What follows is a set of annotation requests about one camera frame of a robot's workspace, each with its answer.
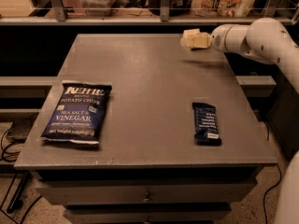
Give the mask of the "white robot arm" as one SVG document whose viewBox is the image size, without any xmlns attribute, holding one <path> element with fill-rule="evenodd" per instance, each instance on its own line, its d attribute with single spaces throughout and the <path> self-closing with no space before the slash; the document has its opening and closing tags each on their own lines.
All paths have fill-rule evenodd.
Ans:
<svg viewBox="0 0 299 224">
<path fill-rule="evenodd" d="M 259 63 L 275 64 L 299 93 L 299 47 L 284 25 L 273 18 L 260 18 L 250 25 L 223 24 L 210 34 L 186 30 L 180 44 L 190 49 L 212 47 Z M 299 151 L 282 180 L 274 224 L 299 224 Z"/>
</svg>

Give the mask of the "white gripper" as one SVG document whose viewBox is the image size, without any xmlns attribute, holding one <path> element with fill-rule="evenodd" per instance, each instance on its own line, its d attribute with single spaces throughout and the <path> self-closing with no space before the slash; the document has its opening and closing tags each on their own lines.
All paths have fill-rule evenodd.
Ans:
<svg viewBox="0 0 299 224">
<path fill-rule="evenodd" d="M 196 41 L 199 43 L 199 48 L 207 49 L 211 46 L 220 52 L 234 52 L 235 39 L 233 38 L 233 31 L 235 26 L 232 24 L 223 24 L 215 28 L 211 35 L 208 33 L 201 33 L 199 29 L 188 29 L 183 32 L 183 37 L 194 37 L 198 35 Z"/>
</svg>

